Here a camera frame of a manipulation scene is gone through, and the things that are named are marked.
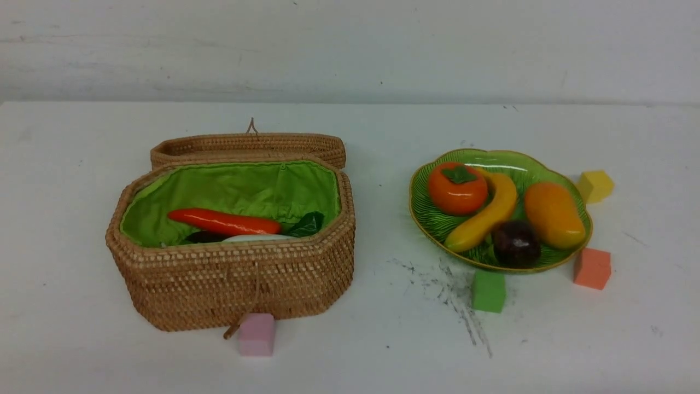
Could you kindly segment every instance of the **basket handle loop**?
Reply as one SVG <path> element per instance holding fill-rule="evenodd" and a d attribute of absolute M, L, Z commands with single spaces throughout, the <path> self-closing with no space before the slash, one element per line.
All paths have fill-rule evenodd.
<path fill-rule="evenodd" d="M 251 116 L 251 123 L 248 125 L 248 130 L 246 130 L 246 134 L 250 134 L 250 132 L 254 131 L 256 134 L 258 133 L 258 129 L 256 129 L 255 121 L 253 120 L 253 117 Z"/>
<path fill-rule="evenodd" d="M 255 296 L 253 297 L 253 303 L 248 307 L 248 311 L 245 312 L 238 321 L 231 325 L 231 327 L 226 330 L 226 332 L 223 333 L 223 338 L 224 340 L 228 340 L 233 336 L 233 334 L 238 331 L 238 329 L 241 327 L 241 324 L 243 324 L 243 321 L 248 317 L 248 314 L 253 311 L 253 309 L 257 306 L 258 304 L 258 296 L 260 295 L 260 269 L 258 267 L 258 262 L 255 262 Z"/>
<path fill-rule="evenodd" d="M 275 151 L 275 148 L 270 144 L 269 141 L 263 141 L 260 139 L 260 133 L 258 132 L 258 129 L 256 128 L 256 123 L 255 119 L 251 116 L 251 122 L 248 124 L 248 130 L 244 134 L 250 134 L 251 130 L 255 133 L 255 138 L 259 141 L 259 143 L 267 146 L 267 148 L 270 151 Z"/>

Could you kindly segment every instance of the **orange cube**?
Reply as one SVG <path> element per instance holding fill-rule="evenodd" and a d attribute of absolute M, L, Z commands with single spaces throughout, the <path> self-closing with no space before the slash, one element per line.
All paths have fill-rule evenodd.
<path fill-rule="evenodd" d="M 573 282 L 577 285 L 602 290 L 610 275 L 610 252 L 585 248 L 574 264 Z"/>

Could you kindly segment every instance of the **dark purple fruit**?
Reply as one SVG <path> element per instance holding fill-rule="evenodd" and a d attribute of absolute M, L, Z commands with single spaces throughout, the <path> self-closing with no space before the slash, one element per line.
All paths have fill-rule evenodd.
<path fill-rule="evenodd" d="M 524 220 L 499 224 L 491 233 L 491 239 L 496 259 L 510 268 L 533 268 L 542 254 L 535 230 Z"/>
<path fill-rule="evenodd" d="M 185 240 L 191 243 L 212 243 L 221 242 L 226 238 L 229 238 L 229 236 L 222 236 L 212 231 L 197 231 L 187 236 Z"/>

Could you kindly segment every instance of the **leaf-shaped plate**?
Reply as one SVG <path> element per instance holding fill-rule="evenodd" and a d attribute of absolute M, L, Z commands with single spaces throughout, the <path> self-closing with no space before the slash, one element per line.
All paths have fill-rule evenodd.
<path fill-rule="evenodd" d="M 447 235 L 460 223 L 469 218 L 455 217 L 440 212 L 428 195 L 428 176 L 438 164 L 446 161 L 456 161 L 474 167 L 483 167 L 489 172 L 504 172 L 509 175 L 518 190 L 518 204 L 511 219 L 525 219 L 522 196 L 530 185 L 540 181 L 551 181 L 566 187 L 573 197 L 578 215 L 586 228 L 585 241 L 577 248 L 558 250 L 542 245 L 542 256 L 532 269 L 513 269 L 502 266 L 489 252 L 489 244 L 482 242 L 477 247 L 462 253 L 448 250 L 442 243 Z M 409 188 L 409 209 L 413 220 L 428 238 L 444 251 L 464 262 L 492 271 L 504 273 L 534 273 L 546 271 L 567 262 L 574 254 L 586 247 L 593 234 L 593 221 L 586 210 L 586 204 L 581 194 L 569 178 L 545 167 L 542 163 L 514 151 L 482 151 L 481 149 L 457 149 L 447 152 L 432 163 L 420 167 L 411 178 Z"/>

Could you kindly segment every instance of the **basket lid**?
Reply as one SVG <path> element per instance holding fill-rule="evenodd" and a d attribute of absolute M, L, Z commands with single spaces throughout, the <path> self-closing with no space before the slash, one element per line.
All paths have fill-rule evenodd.
<path fill-rule="evenodd" d="M 151 149 L 150 161 L 156 168 L 197 158 L 279 157 L 286 154 L 311 154 L 338 169 L 345 167 L 345 145 L 340 138 L 316 133 L 259 133 L 253 119 L 245 133 L 165 140 Z"/>

